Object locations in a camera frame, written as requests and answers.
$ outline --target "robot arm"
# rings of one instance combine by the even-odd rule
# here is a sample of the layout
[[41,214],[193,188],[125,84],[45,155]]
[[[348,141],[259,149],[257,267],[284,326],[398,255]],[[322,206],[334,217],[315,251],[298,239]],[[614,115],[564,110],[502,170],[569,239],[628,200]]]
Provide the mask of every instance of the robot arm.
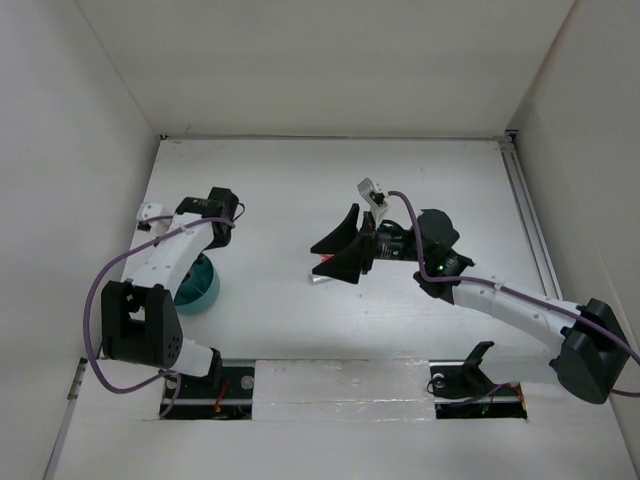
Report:
[[[606,401],[628,353],[611,339],[561,312],[572,312],[576,317],[594,322],[626,344],[622,329],[607,304],[595,299],[584,306],[553,300],[482,271],[473,260],[452,248],[460,235],[440,210],[422,210],[415,219],[421,240],[418,245],[418,233],[413,228],[405,230],[395,222],[382,219],[387,194],[379,185],[365,179],[358,190],[372,211],[364,212],[358,230],[359,206],[353,204],[343,222],[311,248],[311,253],[331,255],[313,269],[313,274],[357,284],[360,274],[368,273],[374,259],[413,262],[423,259],[421,272],[416,272],[413,278],[427,294],[485,313],[537,338],[554,352],[549,366],[565,389],[590,403]],[[447,388],[439,390],[438,395],[473,397],[495,387],[478,368],[482,355],[492,345],[493,342],[479,344],[460,365],[461,371],[455,372],[454,385],[448,382]]]
[[[103,351],[108,358],[202,377],[215,388],[220,382],[220,352],[184,337],[174,298],[202,252],[231,241],[231,226],[226,224],[185,226],[207,217],[230,222],[237,206],[238,197],[223,188],[214,187],[206,199],[185,198],[169,226],[169,232],[181,229],[184,234],[159,242],[126,281],[107,283],[101,303]],[[147,208],[154,212],[151,216],[162,210],[154,205]],[[138,215],[139,228],[148,229],[145,215],[149,214]]]

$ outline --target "purple cable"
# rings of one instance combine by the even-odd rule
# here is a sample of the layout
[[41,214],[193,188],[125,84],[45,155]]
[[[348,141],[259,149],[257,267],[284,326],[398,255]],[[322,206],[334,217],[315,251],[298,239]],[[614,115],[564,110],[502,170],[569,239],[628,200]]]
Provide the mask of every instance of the purple cable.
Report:
[[500,385],[496,385],[495,387],[493,387],[484,395],[479,395],[477,397],[469,398],[468,400],[464,400],[462,402],[449,403],[447,404],[447,407],[465,407],[467,405],[471,405],[472,403],[476,403],[478,400],[482,400],[483,398],[487,398],[487,397],[490,397],[491,395],[494,395],[495,393],[497,393],[498,390],[500,390],[502,387],[506,387],[507,385],[508,385],[507,383],[501,383]]
[[[470,283],[476,283],[476,284],[480,284],[480,285],[487,285],[491,288],[496,288],[497,286],[497,282],[491,281],[491,280],[487,280],[486,278],[479,278],[479,277],[467,277],[467,276],[449,276],[449,277],[431,277],[429,276],[429,274],[427,273],[427,270],[424,266],[424,252],[422,251],[422,234],[420,233],[420,225],[418,224],[418,219],[416,218],[416,214],[413,211],[413,206],[411,205],[411,201],[409,201],[409,198],[402,192],[398,192],[398,191],[389,191],[389,195],[393,196],[393,197],[399,197],[405,204],[405,206],[407,207],[407,212],[409,213],[409,218],[411,218],[411,225],[413,226],[413,233],[416,236],[416,250],[418,253],[418,268],[420,269],[420,275],[422,276],[422,278],[427,281],[427,282],[432,282],[432,283],[443,283],[443,282],[470,282]],[[519,292],[518,290],[514,290],[513,288],[510,287],[506,287],[506,286],[502,286],[500,288],[501,292],[505,292],[508,293],[509,295],[512,295],[514,297],[520,298],[521,300],[524,300],[526,302],[532,303],[534,305],[537,305],[539,307],[542,308],[546,308],[548,310],[552,310],[554,312],[560,313],[561,315],[565,315],[567,317],[570,317],[572,319],[574,319],[577,322],[582,323],[583,325],[586,325],[587,327],[595,330],[596,332],[598,332],[600,335],[603,335],[605,337],[607,337],[609,340],[611,340],[613,343],[615,343],[618,347],[620,347],[622,350],[624,350],[625,353],[627,353],[631,358],[633,358],[633,360],[640,365],[640,354],[638,354],[635,350],[633,350],[627,343],[625,343],[623,340],[621,340],[617,335],[614,335],[613,333],[611,333],[610,331],[606,330],[605,328],[601,327],[600,325],[598,325],[595,322],[592,322],[591,320],[584,318],[580,315],[578,315],[577,313],[571,312],[569,310],[565,310],[562,307],[558,307],[557,305],[554,305],[552,303],[548,303],[545,302],[544,300],[540,300],[538,298],[532,297],[530,295],[527,295],[526,293],[522,293]],[[632,397],[632,398],[640,398],[640,392],[626,392],[624,390],[616,390],[613,389],[611,390],[611,393],[615,393],[616,395],[621,395],[624,397]],[[484,398],[491,395],[491,393],[487,393],[485,395],[483,395],[480,398]]]
[[162,411],[162,413],[160,413],[160,418],[166,417],[167,414],[171,411],[171,409],[173,408],[173,405],[176,403],[176,399],[178,398],[178,394],[180,393],[180,386],[182,385],[182,375],[180,375],[179,373],[168,373],[167,376],[175,377],[176,391],[173,392],[173,396],[171,397],[171,400],[169,401],[169,405],[167,405],[167,408],[165,408]]
[[[136,253],[140,253],[141,251],[146,250],[149,247],[155,246],[159,242],[175,237],[176,235],[183,233],[186,229],[193,228],[195,226],[202,225],[204,223],[224,223],[225,225],[229,225],[231,228],[235,227],[233,222],[225,218],[220,218],[220,217],[200,218],[198,220],[195,220],[191,223],[184,225],[182,228],[176,228],[175,230],[170,230],[164,235],[160,235],[159,237],[156,237],[153,240],[149,240],[148,242],[143,243],[142,245],[132,248],[128,252],[118,255],[113,260],[108,262],[104,267],[102,267],[102,270],[98,272],[98,275],[96,276],[95,280],[91,284],[91,287],[89,288],[89,293],[87,293],[87,299],[84,304],[84,312],[82,316],[82,336],[84,338],[84,347],[87,351],[87,359],[89,360],[89,365],[91,365],[91,369],[93,370],[93,373],[95,374],[100,384],[102,384],[102,386],[107,390],[109,390],[111,393],[121,395],[125,393],[135,392],[136,390],[140,390],[142,387],[146,387],[150,383],[153,383],[160,378],[164,378],[166,376],[173,376],[175,375],[175,373],[171,371],[164,371],[164,372],[158,373],[157,375],[154,375],[153,377],[146,379],[143,382],[138,383],[137,385],[133,385],[132,387],[126,387],[126,388],[116,387],[111,383],[109,383],[107,378],[104,376],[104,373],[100,369],[100,365],[98,363],[98,357],[96,353],[93,351],[93,347],[91,345],[91,305],[93,304],[93,299],[96,295],[96,292],[98,291],[100,282],[105,277],[105,275],[109,272],[109,270],[111,270],[116,264],[118,264],[122,260],[129,258],[130,256],[135,255]],[[174,398],[171,400],[169,407],[173,406],[173,402],[175,401],[175,398],[177,398],[178,390],[180,389],[180,376],[178,375],[176,379],[178,381],[178,387],[176,388],[176,393],[174,393]],[[163,414],[166,415],[168,413],[168,410],[170,409],[169,407],[167,407],[166,411],[163,412]]]

